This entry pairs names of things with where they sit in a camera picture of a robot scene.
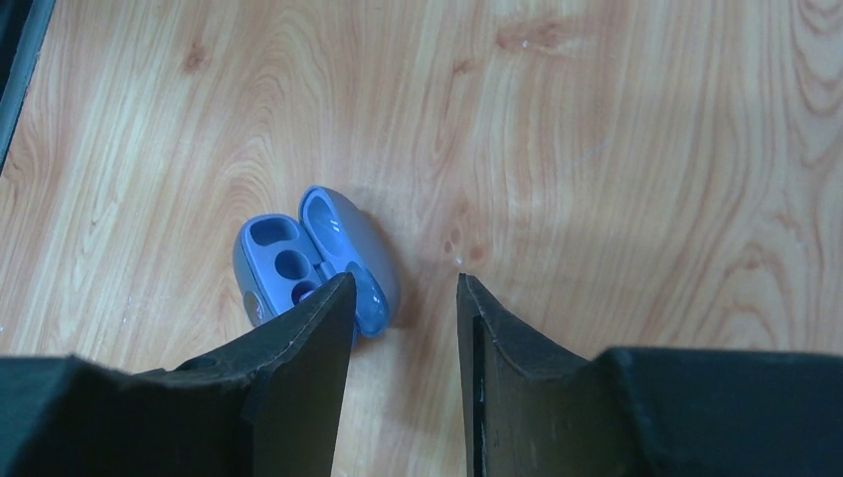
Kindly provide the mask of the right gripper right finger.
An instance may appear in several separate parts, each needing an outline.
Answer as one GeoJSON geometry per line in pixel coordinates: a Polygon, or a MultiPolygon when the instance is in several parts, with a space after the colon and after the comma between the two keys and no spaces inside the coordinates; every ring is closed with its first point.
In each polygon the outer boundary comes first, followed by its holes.
{"type": "Polygon", "coordinates": [[[585,359],[457,281],[470,476],[838,476],[842,360],[610,347],[585,359]]]}

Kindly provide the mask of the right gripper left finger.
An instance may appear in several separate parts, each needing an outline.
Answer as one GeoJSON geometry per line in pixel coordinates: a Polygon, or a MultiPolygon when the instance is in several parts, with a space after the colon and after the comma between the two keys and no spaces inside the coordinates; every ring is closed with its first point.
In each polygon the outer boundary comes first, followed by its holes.
{"type": "Polygon", "coordinates": [[[327,476],[356,304],[343,272],[173,370],[1,361],[5,476],[327,476]]]}

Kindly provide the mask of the blue-grey earbud case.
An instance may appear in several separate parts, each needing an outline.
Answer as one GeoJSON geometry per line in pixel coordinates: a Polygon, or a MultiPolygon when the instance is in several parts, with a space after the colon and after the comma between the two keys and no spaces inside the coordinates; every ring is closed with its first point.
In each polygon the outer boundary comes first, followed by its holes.
{"type": "Polygon", "coordinates": [[[246,221],[233,245],[233,269],[255,327],[294,307],[296,283],[319,288],[343,272],[356,283],[355,338],[380,335],[400,308],[398,267],[373,221],[327,187],[309,187],[295,218],[265,214],[246,221]]]}

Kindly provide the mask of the purple earbud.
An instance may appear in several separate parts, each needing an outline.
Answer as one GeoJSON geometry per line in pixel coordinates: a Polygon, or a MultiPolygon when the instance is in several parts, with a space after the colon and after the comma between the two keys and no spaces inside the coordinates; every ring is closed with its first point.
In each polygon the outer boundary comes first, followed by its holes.
{"type": "Polygon", "coordinates": [[[318,286],[312,282],[301,281],[296,283],[290,293],[290,300],[293,306],[300,303],[307,296],[312,294],[318,286]]]}

